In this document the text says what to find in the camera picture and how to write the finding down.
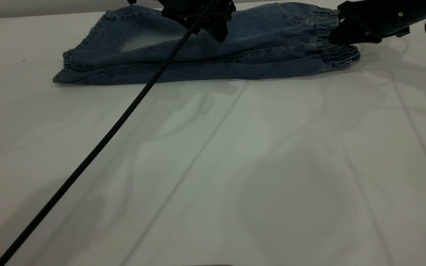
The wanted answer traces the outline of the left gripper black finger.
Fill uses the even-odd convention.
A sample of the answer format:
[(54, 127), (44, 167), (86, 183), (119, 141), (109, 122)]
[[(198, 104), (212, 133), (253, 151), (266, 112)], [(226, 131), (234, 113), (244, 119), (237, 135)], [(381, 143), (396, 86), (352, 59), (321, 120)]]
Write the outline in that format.
[(204, 22), (200, 22), (197, 25), (194, 25), (194, 22), (186, 23), (185, 28), (190, 30), (193, 35), (198, 35), (204, 29)]
[(224, 18), (209, 18), (207, 32), (216, 40), (216, 42), (223, 43), (228, 35), (227, 28), (228, 20)]

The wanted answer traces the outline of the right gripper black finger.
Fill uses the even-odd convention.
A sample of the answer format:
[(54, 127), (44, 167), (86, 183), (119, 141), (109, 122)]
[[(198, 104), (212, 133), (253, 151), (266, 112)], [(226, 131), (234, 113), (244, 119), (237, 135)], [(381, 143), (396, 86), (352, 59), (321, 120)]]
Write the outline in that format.
[(338, 5), (338, 17), (340, 20), (352, 20), (355, 22), (367, 22), (365, 10), (367, 1), (345, 1)]
[(330, 44), (379, 44), (381, 38), (372, 36), (360, 25), (354, 23), (341, 23), (329, 35)]

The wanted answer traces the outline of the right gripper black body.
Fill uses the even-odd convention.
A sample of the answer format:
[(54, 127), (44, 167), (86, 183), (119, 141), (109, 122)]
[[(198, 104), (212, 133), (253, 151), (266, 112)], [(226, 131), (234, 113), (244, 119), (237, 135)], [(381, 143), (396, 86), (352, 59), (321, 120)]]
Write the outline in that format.
[(366, 32), (389, 37), (426, 20), (426, 0), (371, 0), (365, 15)]

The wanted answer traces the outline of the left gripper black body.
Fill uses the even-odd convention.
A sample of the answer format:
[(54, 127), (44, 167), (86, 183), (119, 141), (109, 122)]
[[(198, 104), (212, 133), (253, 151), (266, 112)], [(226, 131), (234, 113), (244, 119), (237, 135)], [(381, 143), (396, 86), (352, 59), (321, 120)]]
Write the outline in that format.
[(232, 0), (159, 0), (163, 14), (173, 20), (198, 18), (203, 13), (205, 20), (210, 17), (222, 17), (230, 21), (236, 11)]

